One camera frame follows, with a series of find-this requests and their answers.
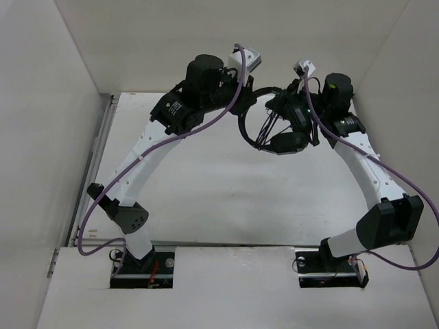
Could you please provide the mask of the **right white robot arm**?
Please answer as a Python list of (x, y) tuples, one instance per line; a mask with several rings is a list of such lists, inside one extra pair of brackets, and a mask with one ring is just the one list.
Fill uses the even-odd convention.
[(322, 132), (353, 174), (368, 209), (354, 228), (321, 241), (319, 265), (332, 270), (355, 254), (412, 240), (424, 203), (408, 195), (382, 167), (364, 124), (351, 112), (350, 77), (331, 73), (318, 93), (310, 92), (310, 79), (308, 73), (300, 73), (295, 96), (304, 103), (312, 128)]

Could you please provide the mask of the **left aluminium rail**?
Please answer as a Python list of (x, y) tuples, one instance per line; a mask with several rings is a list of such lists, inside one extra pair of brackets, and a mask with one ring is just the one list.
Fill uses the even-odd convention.
[(60, 242), (51, 257), (46, 276), (47, 279), (50, 279), (54, 273), (60, 249), (62, 247), (75, 247), (76, 236), (89, 203), (89, 196), (87, 195), (86, 190), (89, 184), (93, 182), (97, 176), (97, 171), (99, 170), (100, 162), (102, 161), (104, 147), (108, 139), (120, 95), (121, 93), (100, 94), (101, 108), (98, 112), (91, 146), (88, 151), (88, 157), (86, 159), (78, 194), (74, 203), (73, 213), (70, 220), (62, 228)]

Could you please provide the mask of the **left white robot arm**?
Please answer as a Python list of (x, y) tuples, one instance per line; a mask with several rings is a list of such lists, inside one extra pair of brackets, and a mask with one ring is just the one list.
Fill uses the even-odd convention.
[(183, 81), (153, 107), (139, 139), (109, 181), (88, 186), (93, 203), (86, 216), (96, 207), (106, 213), (122, 234), (122, 255), (130, 257), (137, 271), (149, 270), (155, 254), (145, 227), (149, 213), (138, 202), (145, 183), (182, 139), (255, 103), (251, 73), (260, 63), (260, 54), (251, 49), (235, 49), (227, 62), (209, 54), (196, 56)]

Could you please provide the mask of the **black headphones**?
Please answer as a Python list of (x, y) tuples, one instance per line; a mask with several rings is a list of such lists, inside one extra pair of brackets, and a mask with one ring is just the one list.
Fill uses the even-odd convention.
[(271, 154), (288, 155), (320, 144), (318, 127), (311, 118), (303, 93), (279, 87), (260, 88), (253, 93), (257, 101), (263, 96), (269, 99), (265, 102), (267, 117), (255, 138), (248, 133), (247, 116), (257, 102), (238, 117), (239, 132), (251, 147)]

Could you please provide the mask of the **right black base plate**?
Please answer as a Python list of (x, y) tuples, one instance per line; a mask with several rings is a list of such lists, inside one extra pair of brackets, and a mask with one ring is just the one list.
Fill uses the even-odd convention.
[(296, 249), (292, 269), (298, 274), (300, 288), (359, 288), (369, 283), (363, 260), (346, 256), (323, 261), (316, 248)]

